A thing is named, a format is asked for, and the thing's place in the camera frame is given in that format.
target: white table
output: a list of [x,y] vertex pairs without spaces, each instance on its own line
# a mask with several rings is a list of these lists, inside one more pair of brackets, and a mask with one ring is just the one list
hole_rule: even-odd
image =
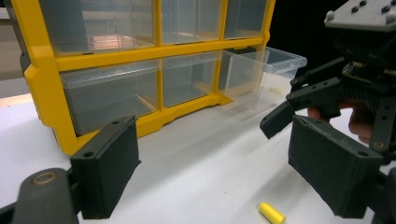
[[[371,222],[370,210],[365,219],[335,217],[288,165],[290,126],[268,141],[259,128],[266,112],[242,119],[238,108],[235,103],[206,108],[139,138],[142,163],[112,217],[78,215],[80,223],[268,224],[260,202],[282,212],[289,224]],[[333,126],[347,130],[349,114],[343,111]],[[70,167],[33,103],[0,108],[0,162],[0,207],[17,200],[27,176]]]

